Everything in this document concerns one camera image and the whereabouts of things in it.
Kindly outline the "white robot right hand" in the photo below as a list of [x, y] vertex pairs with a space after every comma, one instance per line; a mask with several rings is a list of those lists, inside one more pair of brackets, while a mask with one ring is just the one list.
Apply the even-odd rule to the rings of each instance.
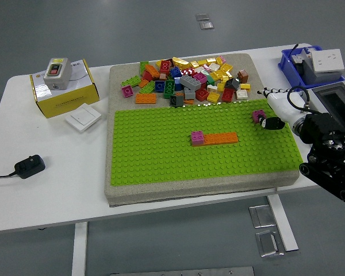
[[305, 101], [301, 94], [299, 92], [292, 92], [289, 96], [290, 100], [288, 100], [287, 90], [264, 89], [260, 93], [266, 97], [269, 107], [276, 114], [275, 117], [266, 118], [264, 115], [259, 115], [260, 125], [264, 129], [280, 130], [288, 123], [293, 133], [299, 136], [306, 113], [294, 106], [298, 108], [304, 107]]

